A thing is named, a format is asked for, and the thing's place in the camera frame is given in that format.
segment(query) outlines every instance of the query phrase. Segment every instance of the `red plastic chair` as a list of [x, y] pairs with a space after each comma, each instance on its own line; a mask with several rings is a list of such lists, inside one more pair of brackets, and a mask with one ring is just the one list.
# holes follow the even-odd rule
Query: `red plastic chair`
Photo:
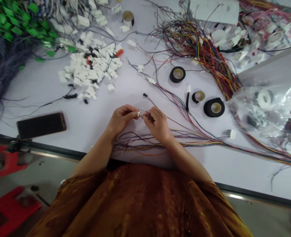
[[10, 235], [41, 208], [41, 203], [31, 195], [24, 199], [16, 199], [23, 190], [23, 187], [18, 186], [0, 198], [0, 237]]
[[6, 149], [5, 146], [0, 146], [0, 153], [5, 153], [5, 165], [0, 170], [0, 177], [6, 176], [11, 173], [15, 173], [17, 171], [21, 171], [27, 168], [28, 164], [25, 165], [17, 165], [18, 161], [18, 152], [10, 153], [4, 151]]

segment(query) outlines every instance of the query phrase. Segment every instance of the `table surface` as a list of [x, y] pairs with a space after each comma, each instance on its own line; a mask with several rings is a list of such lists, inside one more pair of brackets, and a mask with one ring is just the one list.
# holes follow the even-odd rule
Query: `table surface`
[[[171, 4], [170, 7], [173, 10], [178, 11], [177, 1], [168, 3], [169, 5]], [[167, 5], [163, 0], [159, 1], [159, 4]], [[122, 8], [134, 13], [135, 25], [132, 31], [148, 33], [153, 30], [156, 23], [154, 17], [155, 9], [148, 2], [124, 0]], [[102, 9], [102, 11], [108, 18], [108, 27], [115, 33], [117, 39], [123, 39], [127, 33], [122, 33], [119, 30], [122, 25], [120, 16], [112, 15], [108, 9]], [[155, 37], [149, 38], [143, 44], [145, 36], [131, 34], [122, 43], [124, 49], [124, 55], [121, 57], [123, 67], [118, 69], [119, 77], [111, 81], [116, 89], [114, 92], [110, 93], [108, 91], [107, 84], [110, 81], [105, 78], [97, 92], [96, 101], [91, 99], [89, 104], [84, 104], [79, 99], [64, 99], [40, 108], [32, 115], [27, 116], [35, 111], [37, 107], [19, 108], [14, 106], [43, 105], [65, 95], [69, 90], [67, 85], [60, 83], [58, 76], [58, 72], [70, 64], [69, 55], [58, 60], [47, 60], [44, 63], [30, 60], [25, 69], [13, 79], [7, 93], [4, 95], [6, 99], [26, 99], [17, 102], [4, 101], [5, 108], [0, 119], [0, 134], [16, 137], [18, 135], [17, 121], [44, 114], [63, 112], [67, 126], [65, 132], [35, 138], [33, 141], [75, 151], [88, 152], [104, 131], [113, 111], [117, 107], [124, 104], [131, 104], [140, 110], [141, 108], [147, 110], [152, 107], [151, 102], [142, 96], [143, 93], [147, 93], [168, 117], [173, 118], [184, 126], [191, 127], [175, 105], [159, 93], [152, 84], [148, 83], [140, 73], [128, 65], [126, 57], [136, 65], [145, 64], [149, 60], [149, 57], [139, 47], [134, 48], [126, 43], [129, 39], [137, 42], [138, 45], [149, 52], [165, 50], [163, 42], [154, 50], [159, 41]], [[65, 54], [66, 52], [60, 50], [56, 56], [62, 57]], [[165, 61], [168, 57], [169, 55], [166, 54], [158, 55], [156, 60]], [[186, 70], [201, 70], [190, 59], [175, 60], [173, 65], [181, 66]], [[158, 80], [161, 86], [175, 93], [184, 101], [186, 99], [187, 85], [191, 85], [192, 92], [195, 90], [204, 91], [206, 94], [205, 101], [216, 97], [220, 97], [224, 101], [221, 91], [209, 73], [187, 71], [186, 78], [181, 83], [174, 84], [169, 80], [169, 73], [172, 68], [171, 64], [164, 64], [158, 71]], [[154, 71], [153, 63], [149, 63], [144, 68], [144, 73], [150, 76], [153, 75]], [[259, 149], [239, 131], [227, 108], [221, 117], [209, 118], [203, 112], [203, 104], [195, 104], [190, 101], [189, 107], [201, 126], [215, 136], [222, 136], [226, 130], [234, 129], [237, 132], [235, 140], [225, 138], [224, 141], [252, 150]], [[171, 121], [169, 121], [169, 126], [170, 128], [180, 128], [179, 125]], [[132, 121], [125, 131], [149, 132], [141, 119]], [[273, 189], [271, 190], [271, 177], [282, 166], [280, 163], [221, 146], [187, 149], [203, 164], [216, 182], [291, 200], [291, 168], [283, 170], [274, 178]], [[166, 168], [173, 166], [172, 160], [168, 155], [140, 157], [136, 152], [115, 152], [112, 154], [112, 158], [125, 161], [131, 161], [135, 157], [137, 158], [133, 162], [136, 163], [148, 163]]]

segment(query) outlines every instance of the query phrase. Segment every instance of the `phone screen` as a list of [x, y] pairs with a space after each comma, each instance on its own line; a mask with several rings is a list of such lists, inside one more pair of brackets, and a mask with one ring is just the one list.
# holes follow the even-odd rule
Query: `phone screen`
[[55, 113], [17, 122], [21, 140], [40, 137], [66, 130], [64, 116]]

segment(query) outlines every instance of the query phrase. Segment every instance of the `floor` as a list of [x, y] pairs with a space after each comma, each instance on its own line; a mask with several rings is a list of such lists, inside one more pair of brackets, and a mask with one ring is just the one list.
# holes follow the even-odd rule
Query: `floor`
[[[32, 154], [22, 154], [20, 162], [29, 163], [27, 169], [0, 178], [0, 197], [20, 185], [25, 188], [25, 192], [38, 194], [43, 201], [38, 198], [42, 208], [11, 236], [27, 234], [48, 209], [46, 203], [50, 204], [54, 200], [61, 181], [70, 177], [77, 165], [76, 162]], [[31, 191], [32, 186], [38, 186], [39, 190]], [[228, 201], [254, 236], [291, 236], [291, 210], [232, 197], [228, 197]]]

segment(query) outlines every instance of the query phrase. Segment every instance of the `hand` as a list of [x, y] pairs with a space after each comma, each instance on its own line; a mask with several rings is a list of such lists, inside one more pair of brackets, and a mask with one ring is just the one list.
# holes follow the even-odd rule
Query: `hand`
[[[147, 117], [149, 114], [154, 119], [154, 121]], [[152, 107], [149, 112], [145, 112], [142, 117], [154, 138], [160, 143], [166, 144], [174, 138], [170, 133], [166, 115], [157, 107]]]
[[116, 109], [111, 117], [106, 131], [113, 137], [120, 134], [132, 119], [138, 119], [138, 109], [131, 105], [124, 105]]

